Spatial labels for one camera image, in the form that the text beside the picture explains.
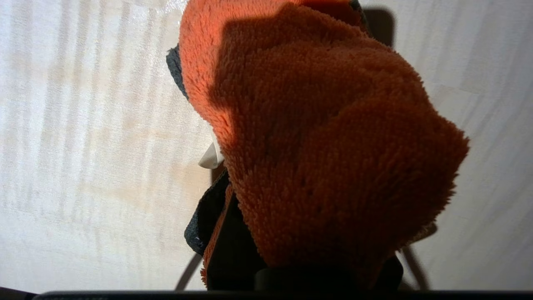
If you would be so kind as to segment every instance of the orange towel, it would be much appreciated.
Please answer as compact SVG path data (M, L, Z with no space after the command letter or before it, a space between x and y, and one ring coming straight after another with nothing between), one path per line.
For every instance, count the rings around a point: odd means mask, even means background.
M346 3L191 0L180 56L267 265L344 267L369 288L448 203L468 146Z

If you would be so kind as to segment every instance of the fuzzy fabric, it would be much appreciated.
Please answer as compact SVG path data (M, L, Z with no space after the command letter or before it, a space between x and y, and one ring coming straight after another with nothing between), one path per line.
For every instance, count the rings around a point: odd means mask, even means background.
M346 9L191 0L179 54L267 265L344 267L369 288L448 203L468 146Z

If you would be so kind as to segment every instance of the orange microfiber towel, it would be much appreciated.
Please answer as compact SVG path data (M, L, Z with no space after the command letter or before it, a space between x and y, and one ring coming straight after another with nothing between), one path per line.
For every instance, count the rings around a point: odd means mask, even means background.
M335 266L370 288L435 220L467 139L347 1L190 0L179 54L269 267Z

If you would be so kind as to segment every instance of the microfiber cloth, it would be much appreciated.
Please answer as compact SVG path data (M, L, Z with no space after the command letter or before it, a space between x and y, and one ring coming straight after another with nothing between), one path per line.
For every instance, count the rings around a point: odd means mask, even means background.
M453 194L467 139L348 1L191 0L179 56L268 267L370 288Z

